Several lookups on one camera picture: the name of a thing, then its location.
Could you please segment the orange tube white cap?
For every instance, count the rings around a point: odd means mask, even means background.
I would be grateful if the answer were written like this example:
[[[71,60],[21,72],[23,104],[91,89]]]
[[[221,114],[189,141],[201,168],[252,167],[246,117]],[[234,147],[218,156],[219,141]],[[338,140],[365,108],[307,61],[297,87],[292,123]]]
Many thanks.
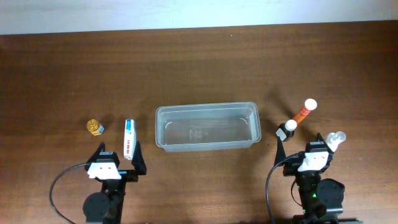
[[[306,99],[303,107],[300,111],[293,117],[293,120],[297,124],[300,124],[313,110],[318,106],[318,103],[313,98]]]

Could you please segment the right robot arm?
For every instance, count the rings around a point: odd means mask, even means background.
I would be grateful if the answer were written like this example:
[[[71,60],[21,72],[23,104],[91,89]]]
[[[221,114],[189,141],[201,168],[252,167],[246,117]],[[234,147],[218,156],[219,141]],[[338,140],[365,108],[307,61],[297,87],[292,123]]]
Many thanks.
[[[345,186],[333,179],[322,179],[321,174],[329,168],[338,146],[346,140],[345,133],[338,131],[322,138],[317,133],[313,142],[307,143],[305,150],[290,156],[285,155],[283,142],[277,138],[277,153],[272,173],[282,166],[283,176],[294,176],[293,187],[298,188],[303,215],[295,215],[293,223],[361,223],[355,218],[340,219],[343,213]]]

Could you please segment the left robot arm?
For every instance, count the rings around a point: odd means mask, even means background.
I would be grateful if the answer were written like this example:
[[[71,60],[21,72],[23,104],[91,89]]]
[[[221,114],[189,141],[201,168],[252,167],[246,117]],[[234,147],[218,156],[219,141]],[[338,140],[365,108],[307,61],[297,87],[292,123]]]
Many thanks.
[[[87,160],[85,170],[89,178],[101,182],[102,187],[83,203],[86,223],[121,223],[126,184],[137,182],[140,175],[147,174],[140,142],[136,142],[133,150],[131,164],[134,168],[119,170],[119,164],[118,155],[107,152],[103,142]]]

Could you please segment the dark bottle white cap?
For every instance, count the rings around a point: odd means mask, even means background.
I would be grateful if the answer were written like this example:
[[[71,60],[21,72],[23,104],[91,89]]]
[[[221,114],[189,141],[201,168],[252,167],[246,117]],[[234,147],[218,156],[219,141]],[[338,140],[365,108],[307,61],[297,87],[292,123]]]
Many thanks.
[[[294,119],[290,119],[285,123],[279,125],[276,136],[280,138],[282,142],[287,142],[294,136],[294,132],[297,128],[297,122]]]

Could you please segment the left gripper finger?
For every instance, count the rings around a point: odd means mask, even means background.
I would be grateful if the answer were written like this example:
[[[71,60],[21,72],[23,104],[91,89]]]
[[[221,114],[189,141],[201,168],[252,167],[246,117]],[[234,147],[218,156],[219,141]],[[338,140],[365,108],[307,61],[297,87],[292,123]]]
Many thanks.
[[[147,174],[147,167],[144,162],[144,158],[141,151],[141,144],[139,141],[136,141],[136,146],[134,148],[134,153],[132,155],[131,164],[134,166],[134,170],[137,175]]]
[[[93,153],[93,155],[86,161],[85,170],[90,168],[90,165],[99,158],[100,153],[105,151],[105,143],[101,142],[98,146],[97,150]]]

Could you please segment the white blue medicine box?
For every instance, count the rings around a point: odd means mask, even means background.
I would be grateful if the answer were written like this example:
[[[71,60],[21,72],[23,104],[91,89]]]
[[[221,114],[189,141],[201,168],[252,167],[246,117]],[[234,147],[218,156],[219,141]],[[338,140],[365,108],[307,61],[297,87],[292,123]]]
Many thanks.
[[[127,160],[132,160],[134,155],[134,150],[136,148],[136,123],[133,119],[125,120],[124,128],[124,158]]]

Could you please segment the white spray bottle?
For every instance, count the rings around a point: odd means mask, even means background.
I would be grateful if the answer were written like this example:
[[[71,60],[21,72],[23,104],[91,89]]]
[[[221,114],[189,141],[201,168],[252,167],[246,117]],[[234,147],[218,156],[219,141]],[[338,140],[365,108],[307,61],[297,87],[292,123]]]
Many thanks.
[[[346,140],[346,134],[342,131],[329,133],[325,138],[325,142],[331,151],[335,152],[338,146]]]

